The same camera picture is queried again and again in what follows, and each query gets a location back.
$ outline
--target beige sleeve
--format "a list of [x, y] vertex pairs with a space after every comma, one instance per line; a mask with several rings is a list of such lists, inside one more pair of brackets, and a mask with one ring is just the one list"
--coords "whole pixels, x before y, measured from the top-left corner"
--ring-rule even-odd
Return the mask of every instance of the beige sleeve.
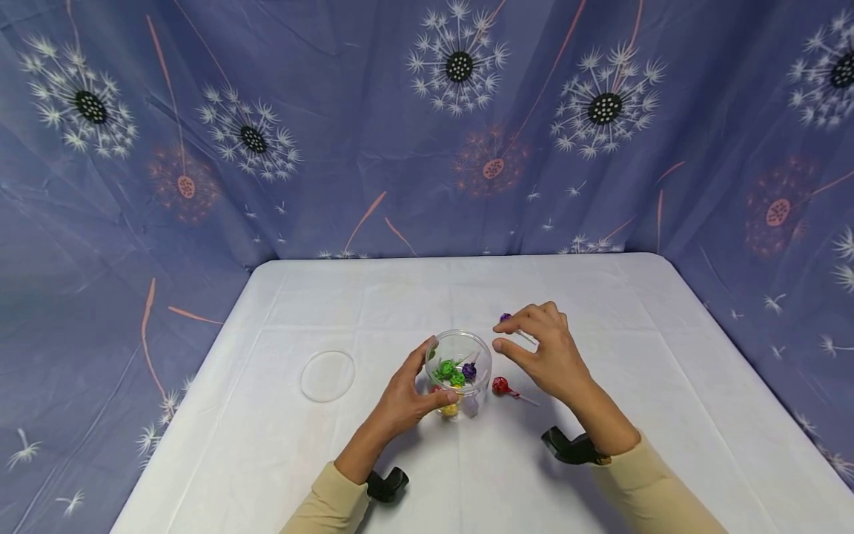
[[329, 462], [279, 534], [353, 534], [368, 508], [367, 490]]
[[629, 452], [593, 466], [602, 492], [639, 534], [719, 534], [715, 516], [667, 467], [642, 434]]

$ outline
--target pink dandelion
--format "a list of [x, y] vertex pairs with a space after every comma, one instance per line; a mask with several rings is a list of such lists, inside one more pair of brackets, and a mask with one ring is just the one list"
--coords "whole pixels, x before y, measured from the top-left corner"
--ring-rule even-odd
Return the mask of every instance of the pink dandelion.
[[776, 255], [793, 238], [804, 236], [807, 225], [802, 218], [815, 178], [814, 165], [791, 156], [756, 179], [747, 195], [745, 223], [745, 243], [753, 252]]
[[499, 125], [471, 132], [453, 162], [457, 189], [473, 197], [491, 197], [513, 187], [524, 174], [528, 149], [505, 137]]
[[172, 210], [179, 221], [190, 225], [204, 219], [219, 199], [213, 169], [186, 150], [182, 153], [179, 147], [155, 150], [149, 176], [163, 207]]

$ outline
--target fabric backdrop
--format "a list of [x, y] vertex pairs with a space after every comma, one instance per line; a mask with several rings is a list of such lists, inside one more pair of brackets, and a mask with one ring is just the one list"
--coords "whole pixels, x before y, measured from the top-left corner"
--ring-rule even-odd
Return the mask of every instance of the fabric backdrop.
[[659, 253], [854, 484], [852, 2], [0, 22], [1, 532], [108, 531], [276, 258]]

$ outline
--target clear plastic jar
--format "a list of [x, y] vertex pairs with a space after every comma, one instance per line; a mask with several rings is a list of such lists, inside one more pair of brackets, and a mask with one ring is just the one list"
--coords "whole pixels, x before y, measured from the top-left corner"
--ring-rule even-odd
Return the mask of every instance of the clear plastic jar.
[[481, 338], [462, 330], [448, 330], [436, 336], [427, 348], [424, 372], [429, 391], [456, 391], [459, 401], [437, 412], [455, 420], [461, 414], [475, 417], [486, 399], [492, 375], [492, 353]]

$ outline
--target black clip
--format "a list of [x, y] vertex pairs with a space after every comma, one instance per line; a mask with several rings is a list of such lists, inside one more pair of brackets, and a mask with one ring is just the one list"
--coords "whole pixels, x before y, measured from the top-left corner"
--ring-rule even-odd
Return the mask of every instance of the black clip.
[[383, 479], [376, 471], [368, 475], [368, 496], [374, 501], [390, 504], [396, 501], [409, 484], [409, 477], [399, 467], [394, 467]]
[[557, 426], [553, 426], [540, 436], [540, 439], [552, 455], [564, 464], [580, 466], [603, 458], [587, 433], [570, 441]]

